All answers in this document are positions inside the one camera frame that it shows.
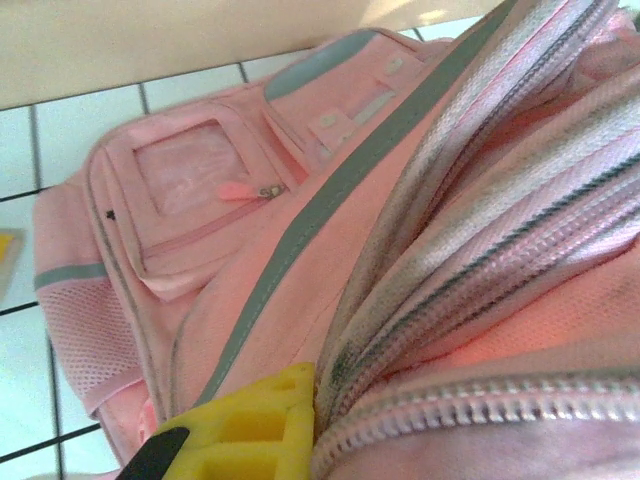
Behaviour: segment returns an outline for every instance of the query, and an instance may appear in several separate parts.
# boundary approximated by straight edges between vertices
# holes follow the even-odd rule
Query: zipper pull
[[[282,184],[270,185],[268,187],[256,188],[241,182],[225,182],[218,186],[216,194],[220,200],[256,200],[266,198],[274,199],[282,195],[286,187]]]

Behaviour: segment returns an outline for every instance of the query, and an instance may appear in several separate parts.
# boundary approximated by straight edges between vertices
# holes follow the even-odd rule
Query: yellow plastic piece
[[[9,250],[9,245],[15,237],[9,233],[0,233],[0,262],[4,260]]]
[[[175,417],[190,430],[165,480],[308,480],[313,364],[293,365]]]
[[[9,289],[23,241],[24,235],[21,230],[0,229],[0,301]]]

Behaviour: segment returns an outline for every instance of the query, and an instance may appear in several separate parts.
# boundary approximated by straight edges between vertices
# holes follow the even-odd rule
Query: backpack
[[[122,464],[313,362],[314,479],[637,478],[639,131],[614,1],[356,31],[107,134],[37,201],[38,299]]]

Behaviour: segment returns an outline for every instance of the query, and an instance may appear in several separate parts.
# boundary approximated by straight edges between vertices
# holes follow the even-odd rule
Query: front pocket
[[[129,259],[167,300],[210,280],[285,193],[259,139],[222,103],[150,117],[105,151]]]
[[[267,122],[308,172],[321,171],[424,72],[420,53],[385,31],[338,39],[266,83]]]

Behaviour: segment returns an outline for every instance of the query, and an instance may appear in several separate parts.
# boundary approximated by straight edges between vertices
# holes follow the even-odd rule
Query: gray trim
[[[265,86],[267,101],[295,92],[309,82],[333,70],[362,50],[378,35],[375,30],[361,30],[344,37],[276,75]]]
[[[54,268],[39,275],[33,281],[36,290],[53,283],[64,282],[66,280],[85,280],[88,278],[106,277],[107,269],[104,263],[94,263],[92,265],[73,265],[70,267]]]
[[[360,144],[326,181],[284,232],[269,263],[258,279],[227,341],[215,372],[207,382],[197,405],[211,400],[240,353],[253,325],[293,262],[378,163],[424,119],[448,92],[500,27],[516,0],[494,10],[487,21],[463,40],[435,70]]]

